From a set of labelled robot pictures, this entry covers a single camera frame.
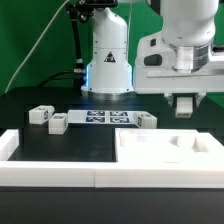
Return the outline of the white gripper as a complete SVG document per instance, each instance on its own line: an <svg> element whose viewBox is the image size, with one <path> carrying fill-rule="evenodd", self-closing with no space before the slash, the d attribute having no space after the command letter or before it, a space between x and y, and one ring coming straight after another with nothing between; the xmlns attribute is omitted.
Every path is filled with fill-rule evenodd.
<svg viewBox="0 0 224 224"><path fill-rule="evenodd" d="M224 50L210 46L175 47L160 35L139 41L134 68L134 90L138 94L166 94L170 107L177 94L197 93L199 107L207 92L224 92Z"/></svg>

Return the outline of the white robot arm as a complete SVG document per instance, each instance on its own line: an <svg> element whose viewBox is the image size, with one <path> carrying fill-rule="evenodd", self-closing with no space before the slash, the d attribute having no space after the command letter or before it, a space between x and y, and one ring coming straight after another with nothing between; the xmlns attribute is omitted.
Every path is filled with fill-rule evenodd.
<svg viewBox="0 0 224 224"><path fill-rule="evenodd" d="M79 0L80 18L93 20L93 57L82 91L117 100L128 93L224 92L224 50L214 47L219 0L146 0L163 18L162 29L140 39L128 63L128 26L111 9L139 0Z"/></svg>

